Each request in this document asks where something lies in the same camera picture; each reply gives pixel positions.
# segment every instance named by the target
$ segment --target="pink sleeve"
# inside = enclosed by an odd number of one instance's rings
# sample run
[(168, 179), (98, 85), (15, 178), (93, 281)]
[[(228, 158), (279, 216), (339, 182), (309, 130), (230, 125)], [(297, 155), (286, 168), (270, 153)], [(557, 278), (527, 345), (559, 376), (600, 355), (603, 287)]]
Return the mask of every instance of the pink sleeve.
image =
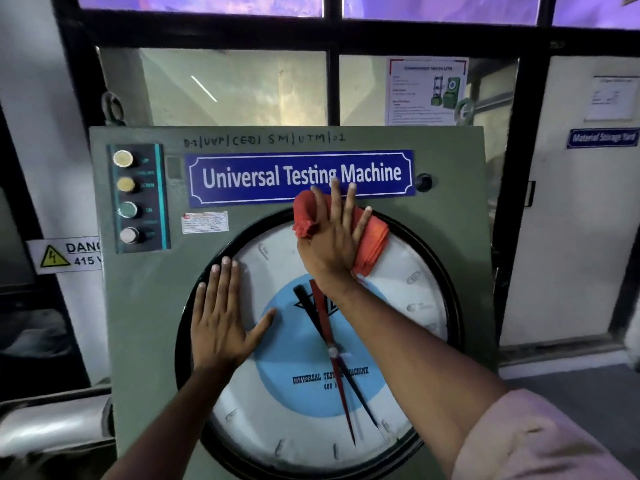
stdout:
[(546, 399), (503, 396), (469, 433), (452, 480), (633, 480), (611, 453)]

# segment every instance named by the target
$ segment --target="blue sign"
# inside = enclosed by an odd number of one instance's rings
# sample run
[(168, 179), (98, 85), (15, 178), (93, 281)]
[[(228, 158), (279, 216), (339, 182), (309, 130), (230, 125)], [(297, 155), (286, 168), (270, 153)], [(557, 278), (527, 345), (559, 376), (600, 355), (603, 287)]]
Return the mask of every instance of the blue sign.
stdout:
[(569, 132), (567, 148), (638, 146), (640, 128), (586, 128)]
[[(326, 345), (293, 291), (302, 285), (312, 299), (309, 279), (310, 274), (296, 278), (268, 302), (264, 312), (276, 307), (278, 318), (255, 351), (255, 365), (264, 387), (287, 409), (316, 418), (340, 416), (344, 409)], [(364, 280), (364, 285), (386, 301), (372, 283)], [(331, 304), (329, 320), (345, 365), (365, 400), (372, 400), (386, 384), (382, 372), (341, 311)], [(342, 382), (347, 408), (356, 411), (362, 403), (347, 379)]]
[(333, 177), (342, 194), (350, 182), (359, 197), (415, 194), (413, 152), (236, 153), (185, 155), (192, 208), (293, 201), (315, 185), (330, 192)]

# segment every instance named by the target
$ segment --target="blue circle on dial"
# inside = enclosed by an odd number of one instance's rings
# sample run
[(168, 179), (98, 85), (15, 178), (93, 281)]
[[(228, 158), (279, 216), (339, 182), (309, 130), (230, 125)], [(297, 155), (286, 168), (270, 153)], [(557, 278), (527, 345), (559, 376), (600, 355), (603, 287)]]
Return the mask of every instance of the blue circle on dial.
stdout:
[[(294, 292), (304, 286), (313, 302), (309, 280), (300, 276), (286, 284), (268, 302), (263, 314), (277, 308), (273, 325), (255, 352), (260, 379), (267, 391), (284, 407), (305, 416), (328, 418), (344, 414), (333, 367), (324, 340)], [(385, 299), (370, 282), (365, 286)], [(328, 300), (329, 321), (340, 355), (366, 401), (380, 392), (385, 380), (373, 357), (340, 310)], [(342, 378), (349, 411), (362, 407), (346, 378)]]

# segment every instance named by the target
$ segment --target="red needle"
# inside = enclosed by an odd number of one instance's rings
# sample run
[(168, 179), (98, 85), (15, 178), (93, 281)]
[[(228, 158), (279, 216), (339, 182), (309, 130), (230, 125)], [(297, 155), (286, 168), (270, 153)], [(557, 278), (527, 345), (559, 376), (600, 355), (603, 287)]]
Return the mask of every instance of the red needle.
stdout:
[(342, 400), (342, 407), (344, 408), (344, 415), (347, 416), (347, 423), (349, 424), (349, 431), (351, 432), (351, 439), (353, 445), (356, 444), (356, 437), (353, 434), (353, 427), (351, 426), (351, 418), (349, 416), (349, 409), (347, 408), (347, 398), (344, 395), (344, 387), (342, 386), (342, 376), (340, 375), (340, 367), (338, 366), (338, 349), (335, 346), (333, 339), (333, 332), (331, 331), (331, 323), (329, 322), (329, 313), (326, 310), (326, 302), (324, 300), (324, 293), (320, 291), (320, 288), (316, 285), (315, 280), (309, 281), (311, 284), (311, 291), (314, 294), (314, 300), (316, 301), (316, 308), (318, 310), (318, 316), (320, 317), (320, 327), (322, 328), (324, 341), (329, 347), (329, 356), (331, 358), (331, 365), (333, 366), (333, 377), (338, 384), (338, 391), (340, 391), (340, 399)]

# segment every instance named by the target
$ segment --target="danger sign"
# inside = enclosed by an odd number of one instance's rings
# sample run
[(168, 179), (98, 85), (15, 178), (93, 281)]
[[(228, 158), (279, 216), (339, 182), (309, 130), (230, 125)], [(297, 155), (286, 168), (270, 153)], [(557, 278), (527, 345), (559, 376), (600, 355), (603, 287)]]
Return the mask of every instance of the danger sign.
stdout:
[(102, 269), (98, 236), (27, 241), (38, 274)]

